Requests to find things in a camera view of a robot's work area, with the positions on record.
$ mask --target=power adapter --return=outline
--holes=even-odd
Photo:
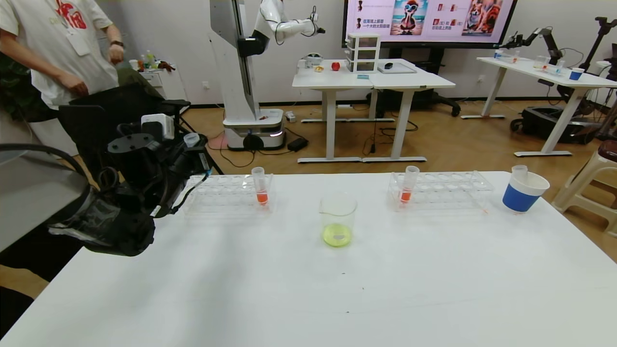
[[[302,148],[305,148],[309,145],[309,141],[305,138],[297,138],[294,141],[291,141],[287,145],[287,149],[290,151],[298,152]]]

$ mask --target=beige stool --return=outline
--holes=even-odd
[[[579,206],[600,215],[608,220],[606,232],[617,237],[617,188],[594,179],[604,170],[617,171],[617,141],[604,141],[581,171],[568,179],[551,205],[561,213],[566,212],[570,206]],[[585,198],[582,192],[587,185],[615,195],[611,207]]]

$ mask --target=display screen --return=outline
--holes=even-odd
[[[499,44],[515,2],[347,0],[345,29],[346,33],[380,34],[385,43]]]

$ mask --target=wooden floor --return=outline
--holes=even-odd
[[[517,101],[497,103],[493,110],[495,114],[503,114],[506,119],[469,119],[463,120],[450,115],[450,108],[445,105],[436,106],[430,111],[412,111],[410,120],[419,126],[417,132],[407,132],[403,146],[403,156],[424,156],[427,162],[416,163],[422,171],[510,171],[517,164],[527,165],[530,171],[545,177],[551,188],[544,194],[547,201],[552,201],[566,179],[576,173],[598,148],[600,142],[594,140],[586,146],[578,144],[558,144],[557,149],[571,151],[571,157],[526,157],[518,158],[515,151],[538,151],[543,140],[510,131],[510,121],[518,118],[517,113],[527,106],[540,106],[546,102]],[[461,114],[479,114],[482,102],[461,102]],[[338,174],[359,172],[401,172],[408,163],[327,163],[327,164],[297,164],[300,157],[325,156],[325,129],[323,123],[300,123],[304,118],[321,117],[321,106],[289,106],[281,107],[284,111],[294,111],[298,121],[287,124],[288,128],[306,137],[308,147],[297,153],[287,153],[279,156],[257,153],[254,162],[251,153],[236,153],[222,151],[236,168],[221,157],[221,151],[209,150],[212,157],[226,174],[248,174],[251,168],[263,166],[267,172],[274,174]],[[366,105],[356,105],[356,109],[339,109],[338,117],[367,117]],[[191,109],[184,114],[185,119],[199,132],[210,138],[210,146],[218,149],[223,140],[222,119],[223,109]],[[364,155],[370,150],[371,141],[366,139],[373,134],[373,123],[337,123],[336,125],[336,156],[389,156],[391,144],[386,136],[377,137],[376,152]],[[380,128],[395,127],[394,123],[376,124],[377,134]],[[296,136],[289,134],[288,142]],[[617,175],[602,177],[607,183],[617,185]],[[589,188],[586,195],[609,206],[615,198],[596,188]],[[573,207],[565,216],[587,235],[600,249],[617,262],[617,239],[606,235],[603,231],[607,226],[605,219],[585,210]],[[40,278],[21,271],[0,267],[0,285],[20,290],[30,296],[42,290]]]

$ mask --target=black chair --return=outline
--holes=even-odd
[[[184,100],[153,97],[135,83],[101,91],[60,106],[58,119],[80,150],[90,174],[96,179],[103,167],[113,166],[106,154],[107,144],[122,136],[117,130],[120,124],[139,124],[142,115],[163,113],[174,118],[176,137],[180,138],[188,132],[181,122],[195,132],[180,116],[182,108],[190,104]],[[86,158],[83,153],[92,155]],[[223,174],[211,157],[208,162],[219,174]]]

